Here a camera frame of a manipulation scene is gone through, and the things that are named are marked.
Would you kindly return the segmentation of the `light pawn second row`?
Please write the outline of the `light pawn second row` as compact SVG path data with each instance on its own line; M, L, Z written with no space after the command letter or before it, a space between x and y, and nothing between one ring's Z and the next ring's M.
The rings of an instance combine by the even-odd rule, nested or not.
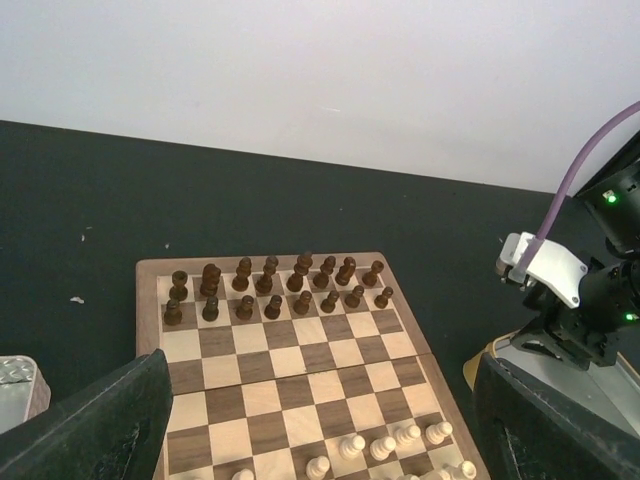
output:
M421 437L421 429L417 425L398 427L394 431L393 437L398 447L408 446Z
M341 440L338 447L338 452L344 460L351 461L356 459L361 454L365 446L365 439L361 435L355 434L350 437L345 437Z
M396 440L389 435L372 441L369 446L371 457L378 462L386 460L395 449Z

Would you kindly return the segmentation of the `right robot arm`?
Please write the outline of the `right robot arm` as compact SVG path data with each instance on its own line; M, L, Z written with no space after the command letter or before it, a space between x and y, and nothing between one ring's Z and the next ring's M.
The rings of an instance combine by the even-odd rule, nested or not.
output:
M633 136L583 187L578 197L605 235L616 263L576 256L542 242L524 273L516 266L535 237L508 236L496 268L518 284L536 317L515 333L512 345L578 370L616 363L620 333L639 324L639 138Z

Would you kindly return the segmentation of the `light pawn passed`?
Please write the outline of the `light pawn passed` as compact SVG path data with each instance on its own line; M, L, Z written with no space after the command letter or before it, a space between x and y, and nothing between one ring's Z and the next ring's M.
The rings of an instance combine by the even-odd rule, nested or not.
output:
M232 476L232 480L254 480L254 472L248 468L241 469L235 472Z

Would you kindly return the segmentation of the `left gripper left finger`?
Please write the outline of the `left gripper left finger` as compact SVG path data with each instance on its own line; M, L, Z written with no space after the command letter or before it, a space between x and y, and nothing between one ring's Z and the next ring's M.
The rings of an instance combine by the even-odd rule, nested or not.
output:
M173 393L162 350L1 435L3 479L151 479Z

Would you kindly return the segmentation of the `light chess piece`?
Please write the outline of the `light chess piece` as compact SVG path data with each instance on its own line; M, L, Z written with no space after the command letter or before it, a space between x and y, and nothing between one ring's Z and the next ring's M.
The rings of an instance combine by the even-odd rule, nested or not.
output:
M458 465L446 465L444 470L451 480L474 480L478 474L476 465L469 460Z

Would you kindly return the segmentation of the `light pawn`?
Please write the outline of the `light pawn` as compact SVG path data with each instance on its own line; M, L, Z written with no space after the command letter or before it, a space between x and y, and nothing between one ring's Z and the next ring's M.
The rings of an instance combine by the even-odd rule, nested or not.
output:
M448 421L440 421L425 429L425 438L431 445L439 445L453 433L453 426Z
M307 462L306 476L309 480L323 480L331 468L329 459L324 456L317 456Z

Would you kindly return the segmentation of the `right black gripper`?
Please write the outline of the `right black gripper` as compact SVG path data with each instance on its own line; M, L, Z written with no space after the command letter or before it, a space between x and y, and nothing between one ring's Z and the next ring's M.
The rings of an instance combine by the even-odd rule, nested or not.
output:
M514 348L558 360L574 369L616 364L619 335L588 326L577 309L569 309L548 287L535 284L523 305L537 316L511 337Z

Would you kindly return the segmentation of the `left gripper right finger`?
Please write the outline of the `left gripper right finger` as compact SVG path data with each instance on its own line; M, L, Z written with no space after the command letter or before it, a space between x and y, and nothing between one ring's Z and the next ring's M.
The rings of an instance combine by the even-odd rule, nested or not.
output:
M639 439L505 359L480 356L473 389L493 479L637 479Z

